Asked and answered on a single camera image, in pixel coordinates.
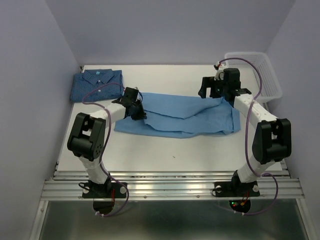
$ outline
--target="purple cable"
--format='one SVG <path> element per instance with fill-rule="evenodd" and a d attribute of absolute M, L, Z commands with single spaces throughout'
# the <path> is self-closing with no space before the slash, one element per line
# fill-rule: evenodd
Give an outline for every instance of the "purple cable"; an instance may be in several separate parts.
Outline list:
<path fill-rule="evenodd" d="M 103 106 L 103 105 L 101 105 L 101 104 L 99 104 L 99 103 L 96 103 L 96 102 L 85 102 L 85 99 L 86 99 L 90 94 L 93 94 L 94 92 L 96 92 L 96 91 L 98 91 L 99 89 L 104 88 L 104 87 L 106 87 L 106 86 L 108 86 L 108 85 L 119 85 L 120 87 L 124 88 L 124 86 L 122 86 L 122 85 L 119 84 L 119 83 L 110 82 L 110 83 L 104 84 L 104 85 L 96 88 L 95 90 L 89 92 L 87 95 L 85 95 L 85 96 L 82 98 L 82 103 L 83 103 L 83 104 L 85 104 L 85 105 L 96 105 L 96 106 L 102 108 L 103 110 L 105 110 L 106 114 L 108 115 L 108 133 L 107 133 L 107 135 L 106 135 L 106 140 L 105 140 L 105 143 L 104 143 L 104 145 L 103 145 L 101 155 L 100 155 L 100 157 L 99 157 L 99 165 L 100 165 L 102 171 L 104 172 L 104 174 L 107 175 L 108 178 L 110 178 L 111 180 L 115 181 L 117 184 L 120 184 L 120 185 L 121 185 L 122 187 L 124 187 L 125 190 L 126 190 L 126 200 L 125 200 L 124 204 L 123 204 L 117 211 L 115 211 L 115 212 L 113 212 L 113 213 L 111 213 L 111 214 L 107 214 L 107 215 L 102 215 L 102 214 L 96 212 L 96 214 L 98 214 L 99 216 L 104 217 L 104 218 L 106 218 L 106 217 L 112 217 L 112 216 L 116 215 L 117 213 L 119 213 L 119 212 L 127 205 L 128 200 L 129 200 L 129 190 L 128 190 L 128 187 L 127 187 L 126 185 L 124 185 L 122 182 L 120 182 L 120 181 L 118 181 L 117 179 L 115 179 L 114 177 L 112 177 L 112 176 L 108 173 L 108 171 L 105 169 L 105 167 L 103 166 L 103 164 L 101 164 L 101 163 L 102 163 L 102 156 L 103 156 L 103 154 L 104 154 L 104 152 L 105 152 L 105 149 L 106 149 L 106 147 L 107 147 L 107 144 L 108 144 L 108 141 L 109 141 L 109 138 L 110 138 L 110 134 L 111 134 L 111 114 L 110 114 L 110 112 L 108 111 L 108 109 L 105 108 L 105 106 Z"/>
<path fill-rule="evenodd" d="M 257 174 L 255 172 L 255 170 L 252 168 L 251 164 L 250 164 L 250 161 L 249 161 L 249 154 L 248 154 L 248 135 L 249 135 L 249 122 L 250 122 L 250 115 L 251 115 L 251 112 L 252 112 L 252 108 L 254 106 L 254 103 L 256 101 L 256 99 L 258 98 L 258 96 L 261 94 L 262 92 L 262 77 L 261 77 L 261 74 L 259 72 L 259 70 L 256 68 L 255 65 L 253 65 L 250 61 L 244 59 L 244 58 L 241 58 L 241 57 L 228 57 L 228 58 L 225 58 L 221 61 L 219 61 L 219 64 L 221 64 L 222 62 L 225 62 L 225 61 L 228 61 L 228 60 L 240 60 L 240 61 L 244 61 L 246 62 L 247 64 L 249 64 L 255 71 L 256 73 L 258 74 L 258 77 L 259 77 L 259 91 L 258 93 L 253 97 L 253 100 L 250 104 L 250 107 L 249 107 L 249 110 L 248 110 L 248 114 L 247 114 L 247 117 L 246 117 L 246 121 L 245 121 L 245 137 L 244 137 L 244 152 L 245 152 L 245 160 L 246 160 L 246 163 L 249 167 L 249 169 L 251 170 L 251 172 L 256 175 L 258 178 L 260 178 L 261 176 L 271 176 L 275 182 L 275 195 L 274 195 L 274 199 L 272 201 L 272 203 L 265 209 L 261 210 L 261 211 L 258 211 L 258 212 L 253 212 L 253 213 L 245 213 L 244 215 L 248 215 L 248 216 L 253 216 L 253 215 L 258 215 L 258 214 L 261 214 L 261 213 L 264 213 L 265 211 L 267 211 L 270 207 L 272 207 L 276 200 L 277 200 L 277 197 L 278 197 L 278 192 L 279 192 L 279 186 L 278 186 L 278 182 L 275 178 L 275 176 L 273 176 L 271 173 L 264 173 L 262 174 L 261 176 L 259 174 Z"/>

